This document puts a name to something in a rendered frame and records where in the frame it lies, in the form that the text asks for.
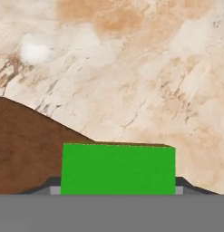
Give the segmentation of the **green rectangular sponge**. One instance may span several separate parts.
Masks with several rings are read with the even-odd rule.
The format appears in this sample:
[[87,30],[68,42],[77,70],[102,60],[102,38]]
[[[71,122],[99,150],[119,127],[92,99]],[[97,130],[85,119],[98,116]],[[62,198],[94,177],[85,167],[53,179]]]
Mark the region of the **green rectangular sponge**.
[[66,143],[63,195],[173,195],[176,150],[163,144]]

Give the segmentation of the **brown wooden cutting board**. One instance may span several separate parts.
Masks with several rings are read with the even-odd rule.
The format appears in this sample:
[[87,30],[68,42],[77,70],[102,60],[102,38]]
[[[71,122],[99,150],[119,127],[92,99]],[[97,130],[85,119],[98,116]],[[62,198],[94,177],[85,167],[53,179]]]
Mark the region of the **brown wooden cutting board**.
[[63,145],[102,143],[0,97],[0,194],[16,194],[62,176]]

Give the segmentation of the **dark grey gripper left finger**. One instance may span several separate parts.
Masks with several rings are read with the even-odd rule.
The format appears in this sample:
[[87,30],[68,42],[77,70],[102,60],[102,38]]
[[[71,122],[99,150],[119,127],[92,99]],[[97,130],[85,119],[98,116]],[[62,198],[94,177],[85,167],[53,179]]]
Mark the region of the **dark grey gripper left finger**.
[[22,194],[32,195],[60,195],[61,194],[61,178],[50,177],[40,186],[30,188],[22,192]]

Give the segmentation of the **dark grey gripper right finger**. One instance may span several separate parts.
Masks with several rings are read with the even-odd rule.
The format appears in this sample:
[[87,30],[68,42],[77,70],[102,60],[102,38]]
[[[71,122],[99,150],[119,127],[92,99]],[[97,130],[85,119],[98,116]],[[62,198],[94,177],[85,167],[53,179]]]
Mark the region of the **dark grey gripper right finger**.
[[215,195],[215,192],[212,192],[204,188],[193,186],[185,178],[177,177],[176,195],[193,195],[193,194]]

